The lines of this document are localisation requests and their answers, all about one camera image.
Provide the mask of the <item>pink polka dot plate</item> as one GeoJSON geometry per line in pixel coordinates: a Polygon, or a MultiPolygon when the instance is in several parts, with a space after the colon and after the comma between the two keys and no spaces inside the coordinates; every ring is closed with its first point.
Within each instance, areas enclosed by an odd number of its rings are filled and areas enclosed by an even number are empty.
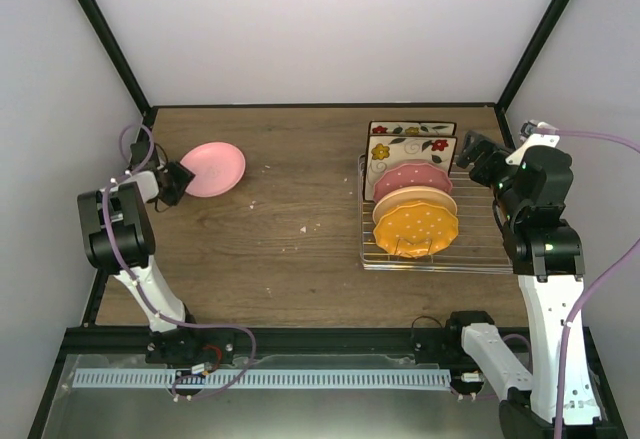
{"type": "Polygon", "coordinates": [[[401,188],[425,186],[450,193],[453,184],[444,170],[426,161],[405,161],[382,174],[373,186],[372,199],[379,202],[384,196],[401,188]]]}

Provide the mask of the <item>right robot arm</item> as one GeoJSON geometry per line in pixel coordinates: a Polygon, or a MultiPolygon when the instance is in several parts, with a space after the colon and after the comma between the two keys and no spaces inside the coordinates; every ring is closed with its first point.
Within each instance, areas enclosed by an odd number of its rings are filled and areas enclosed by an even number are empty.
{"type": "Polygon", "coordinates": [[[616,438],[591,382],[578,309],[585,262],[578,233],[563,219],[572,158],[555,134],[530,134],[509,150],[477,132],[457,164],[491,190],[503,247],[528,317],[531,367],[509,349],[487,317],[467,312],[444,337],[447,355],[473,359],[499,400],[506,438],[616,438]]]}

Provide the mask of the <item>plain pink round plate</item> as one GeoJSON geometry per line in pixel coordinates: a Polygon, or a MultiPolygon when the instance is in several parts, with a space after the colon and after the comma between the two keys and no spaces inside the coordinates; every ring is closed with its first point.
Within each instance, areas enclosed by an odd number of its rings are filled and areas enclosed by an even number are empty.
{"type": "Polygon", "coordinates": [[[240,182],[246,169],[243,152],[226,142],[199,145],[187,152],[180,164],[194,174],[186,193],[198,198],[229,192],[240,182]]]}

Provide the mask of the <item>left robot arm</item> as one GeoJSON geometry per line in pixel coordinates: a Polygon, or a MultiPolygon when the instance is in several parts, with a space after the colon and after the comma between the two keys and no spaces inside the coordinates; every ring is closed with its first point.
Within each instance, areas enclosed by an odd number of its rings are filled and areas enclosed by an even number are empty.
{"type": "Polygon", "coordinates": [[[187,308],[172,292],[155,259],[146,204],[160,197],[159,173],[127,170],[101,189],[77,196],[85,255],[136,300],[154,333],[187,325],[187,308]]]}

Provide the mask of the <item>cream bear print plate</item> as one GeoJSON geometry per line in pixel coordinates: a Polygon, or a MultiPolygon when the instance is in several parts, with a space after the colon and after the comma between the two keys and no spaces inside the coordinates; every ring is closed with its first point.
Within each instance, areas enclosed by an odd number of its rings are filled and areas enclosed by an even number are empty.
{"type": "Polygon", "coordinates": [[[415,201],[422,201],[443,207],[453,215],[456,215],[458,212],[455,200],[448,193],[434,187],[412,186],[397,189],[383,196],[373,209],[373,222],[377,224],[380,219],[393,208],[406,202],[415,201]]]}

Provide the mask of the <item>orange polka dot plate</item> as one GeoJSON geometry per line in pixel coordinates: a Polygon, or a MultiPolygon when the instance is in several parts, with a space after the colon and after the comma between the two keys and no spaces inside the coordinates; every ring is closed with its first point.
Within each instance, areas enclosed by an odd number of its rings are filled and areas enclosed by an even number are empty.
{"type": "Polygon", "coordinates": [[[406,202],[376,224],[376,245],[392,256],[418,259],[447,249],[459,234],[459,221],[443,207],[422,201],[406,202]]]}

